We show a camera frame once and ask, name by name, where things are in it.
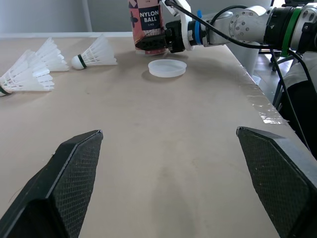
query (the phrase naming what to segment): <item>table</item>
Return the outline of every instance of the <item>table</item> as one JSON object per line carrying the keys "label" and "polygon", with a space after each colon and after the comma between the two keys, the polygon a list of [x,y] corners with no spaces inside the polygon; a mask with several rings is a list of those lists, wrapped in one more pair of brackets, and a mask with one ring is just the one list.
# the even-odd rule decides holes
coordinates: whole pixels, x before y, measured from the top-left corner
{"label": "table", "polygon": [[[2,39],[0,73],[43,38]],[[55,38],[68,61],[93,38]],[[50,93],[0,98],[0,215],[58,145],[102,129],[94,192],[80,237],[277,238],[253,189],[238,126],[304,145],[226,46],[165,56],[135,54],[110,38],[119,65],[52,73]],[[161,58],[187,63],[151,76]]]}

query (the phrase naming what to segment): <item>black cable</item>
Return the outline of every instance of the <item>black cable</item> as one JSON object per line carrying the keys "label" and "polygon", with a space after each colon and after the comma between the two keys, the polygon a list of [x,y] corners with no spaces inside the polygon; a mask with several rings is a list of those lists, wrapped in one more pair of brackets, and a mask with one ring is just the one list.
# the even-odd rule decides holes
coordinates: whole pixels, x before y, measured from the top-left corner
{"label": "black cable", "polygon": [[213,24],[214,24],[214,22],[217,20],[217,18],[220,17],[223,13],[225,13],[226,11],[229,11],[229,10],[231,10],[231,9],[235,9],[235,8],[246,9],[247,7],[246,7],[246,6],[243,6],[243,5],[233,5],[233,6],[226,7],[225,9],[221,10],[220,12],[218,12],[218,13],[213,17],[213,19],[212,19],[211,22],[210,22],[210,25],[213,26]]}
{"label": "black cable", "polygon": [[312,80],[312,77],[311,75],[309,74],[309,71],[308,71],[308,68],[305,64],[305,62],[303,61],[303,59],[295,52],[291,51],[291,50],[288,50],[288,53],[290,55],[292,55],[295,59],[297,59],[297,61],[302,65],[303,67],[303,70],[305,72],[305,75],[307,77],[307,80],[309,81],[309,83],[311,84],[311,86],[314,88],[314,92],[315,92],[315,95],[317,96],[317,92],[315,90],[315,86],[314,86],[314,83],[313,83],[313,80]]}
{"label": "black cable", "polygon": [[227,36],[226,34],[222,33],[221,31],[217,30],[215,27],[213,27],[212,25],[210,25],[208,22],[202,20],[201,18],[199,18],[198,16],[192,14],[191,12],[187,11],[186,9],[182,8],[181,6],[177,5],[176,3],[170,1],[170,0],[166,0],[165,1],[165,4],[167,6],[172,6],[176,9],[178,9],[179,11],[181,11],[182,13],[190,16],[192,19],[198,21],[199,23],[201,23],[202,25],[206,26],[208,29],[212,30],[213,32],[215,32],[216,34],[218,34],[219,36],[225,38],[226,40],[232,42],[232,43],[235,43],[239,46],[242,46],[242,47],[245,47],[245,48],[250,48],[250,49],[258,49],[258,50],[261,50],[261,49],[271,49],[272,46],[270,45],[261,45],[261,46],[254,46],[254,45],[249,45],[249,44],[245,44],[245,43],[242,43],[240,41],[237,41],[237,40],[234,40],[232,39],[230,36]]}
{"label": "black cable", "polygon": [[281,69],[280,69],[279,66],[278,66],[278,62],[277,62],[277,60],[276,60],[276,56],[275,56],[275,54],[274,54],[273,49],[270,49],[270,52],[271,52],[271,54],[272,54],[272,59],[273,59],[273,63],[275,64],[276,71],[277,71],[278,76],[279,76],[279,78],[280,78],[280,82],[282,83],[284,93],[285,93],[286,98],[287,98],[287,100],[288,100],[288,102],[289,102],[289,104],[290,104],[292,113],[294,114],[294,118],[295,118],[295,120],[296,120],[296,124],[297,124],[298,127],[299,127],[299,130],[300,130],[299,132],[300,132],[301,136],[303,137],[304,144],[305,144],[306,147],[309,149],[309,151],[311,151],[310,148],[309,148],[309,146],[308,146],[307,140],[306,140],[306,138],[305,138],[304,132],[303,132],[303,130],[302,130],[301,124],[299,123],[299,120],[298,120],[298,118],[297,118],[297,115],[296,115],[295,109],[294,109],[294,107],[293,107],[291,98],[290,98],[290,96],[289,96],[289,94],[288,94],[287,87],[286,87],[286,85],[285,85],[284,78],[283,78],[283,75],[282,75],[282,73],[281,73]]}

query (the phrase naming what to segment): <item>blue ring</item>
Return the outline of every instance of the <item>blue ring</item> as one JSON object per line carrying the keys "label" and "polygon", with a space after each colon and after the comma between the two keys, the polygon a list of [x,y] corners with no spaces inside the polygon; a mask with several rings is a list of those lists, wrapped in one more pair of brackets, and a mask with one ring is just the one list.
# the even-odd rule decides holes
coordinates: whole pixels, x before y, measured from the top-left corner
{"label": "blue ring", "polygon": [[[197,16],[201,18],[203,16],[202,11],[198,10]],[[200,23],[198,21],[196,21],[196,23],[195,23],[195,40],[196,40],[196,43],[198,45],[202,45],[202,42],[200,41],[199,32],[200,32]]]}

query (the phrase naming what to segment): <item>white shuttlecock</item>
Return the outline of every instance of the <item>white shuttlecock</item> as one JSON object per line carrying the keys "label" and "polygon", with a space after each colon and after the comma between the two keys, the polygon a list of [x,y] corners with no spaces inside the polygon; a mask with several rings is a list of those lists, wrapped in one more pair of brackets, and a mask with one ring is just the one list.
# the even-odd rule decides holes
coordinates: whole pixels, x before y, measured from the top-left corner
{"label": "white shuttlecock", "polygon": [[108,40],[101,35],[84,53],[75,56],[71,64],[81,70],[93,65],[116,65],[117,60]]}
{"label": "white shuttlecock", "polygon": [[52,38],[48,38],[47,41],[41,46],[41,48],[36,52],[38,56],[47,66],[47,68],[52,71],[69,71],[64,56],[60,54],[60,50],[54,43]]}
{"label": "white shuttlecock", "polygon": [[54,83],[49,73],[35,52],[28,50],[0,78],[0,97],[12,92],[51,91]]}

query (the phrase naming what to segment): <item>gray wall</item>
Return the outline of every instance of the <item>gray wall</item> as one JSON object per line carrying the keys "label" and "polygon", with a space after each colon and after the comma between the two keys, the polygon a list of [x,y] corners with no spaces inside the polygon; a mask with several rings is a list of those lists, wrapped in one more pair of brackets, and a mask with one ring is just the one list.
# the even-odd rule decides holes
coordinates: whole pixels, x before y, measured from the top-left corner
{"label": "gray wall", "polygon": [[[234,4],[268,7],[271,0],[187,0],[187,2],[192,7],[192,12],[200,9],[203,14],[208,14]],[[131,31],[128,0],[88,0],[88,4],[93,31]],[[165,10],[164,20],[169,22],[175,18]]]}
{"label": "gray wall", "polygon": [[82,0],[0,0],[0,33],[86,32]]}

